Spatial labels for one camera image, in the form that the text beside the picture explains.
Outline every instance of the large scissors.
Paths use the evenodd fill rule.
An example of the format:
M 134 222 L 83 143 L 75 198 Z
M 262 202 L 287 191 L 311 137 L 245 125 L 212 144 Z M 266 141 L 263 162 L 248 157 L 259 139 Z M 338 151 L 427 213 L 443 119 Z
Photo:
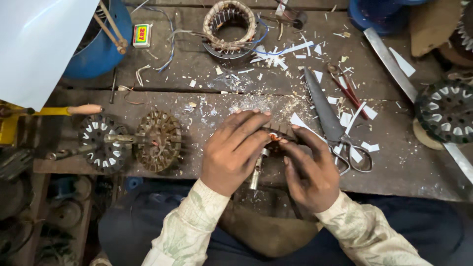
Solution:
M 304 76 L 309 88 L 310 97 L 312 98 L 312 102 L 319 115 L 320 123 L 322 124 L 322 129 L 327 138 L 329 150 L 347 167 L 346 169 L 340 170 L 340 175 L 345 174 L 350 169 L 363 173 L 371 172 L 373 169 L 373 159 L 371 155 L 364 148 L 353 145 L 353 140 L 343 130 L 340 120 L 335 115 L 315 75 L 307 67 L 304 67 Z M 341 143 L 348 146 L 348 159 L 344 158 L 334 149 L 334 147 Z M 351 156 L 354 152 L 359 152 L 363 157 L 360 163 L 354 161 Z

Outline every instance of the yellow machine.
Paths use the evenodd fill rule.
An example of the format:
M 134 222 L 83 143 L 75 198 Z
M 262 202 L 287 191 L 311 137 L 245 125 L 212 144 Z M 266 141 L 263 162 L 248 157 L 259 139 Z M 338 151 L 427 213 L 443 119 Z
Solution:
M 0 145 L 15 145 L 17 124 L 20 116 L 25 115 L 92 115 L 103 112 L 100 105 L 82 105 L 77 107 L 45 107 L 39 112 L 32 108 L 22 108 L 5 101 L 0 102 Z

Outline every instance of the scissor blade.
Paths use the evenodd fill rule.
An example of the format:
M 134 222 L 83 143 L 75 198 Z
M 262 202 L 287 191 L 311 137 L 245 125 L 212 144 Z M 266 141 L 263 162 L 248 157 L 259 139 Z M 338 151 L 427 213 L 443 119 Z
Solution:
M 306 77 L 310 97 L 319 115 L 325 137 L 329 141 L 339 142 L 340 137 L 344 134 L 340 120 L 335 115 L 335 112 L 325 97 L 319 82 L 315 79 L 315 75 L 307 67 L 304 67 L 304 76 Z

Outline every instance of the dark pants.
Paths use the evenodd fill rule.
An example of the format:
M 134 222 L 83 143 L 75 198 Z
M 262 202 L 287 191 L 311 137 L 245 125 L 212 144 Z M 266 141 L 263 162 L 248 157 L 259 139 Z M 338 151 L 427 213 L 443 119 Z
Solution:
M 107 210 L 99 224 L 99 239 L 113 266 L 139 266 L 161 233 L 164 217 L 179 206 L 190 186 L 145 183 Z M 397 196 L 363 196 L 385 214 L 430 263 L 471 265 L 472 226 L 444 202 Z M 270 259 L 252 251 L 217 227 L 211 235 L 206 266 L 213 265 L 354 265 L 326 229 L 294 253 Z

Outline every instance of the sleeve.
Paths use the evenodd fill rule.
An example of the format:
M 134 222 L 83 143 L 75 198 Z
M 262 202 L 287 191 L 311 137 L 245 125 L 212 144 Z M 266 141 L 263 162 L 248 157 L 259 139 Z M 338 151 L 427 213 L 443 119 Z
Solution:
M 389 226 L 380 209 L 360 205 L 342 191 L 328 210 L 314 215 L 356 265 L 431 265 Z
M 198 179 L 181 205 L 164 219 L 161 234 L 152 240 L 142 266 L 202 265 L 210 234 L 229 199 Z

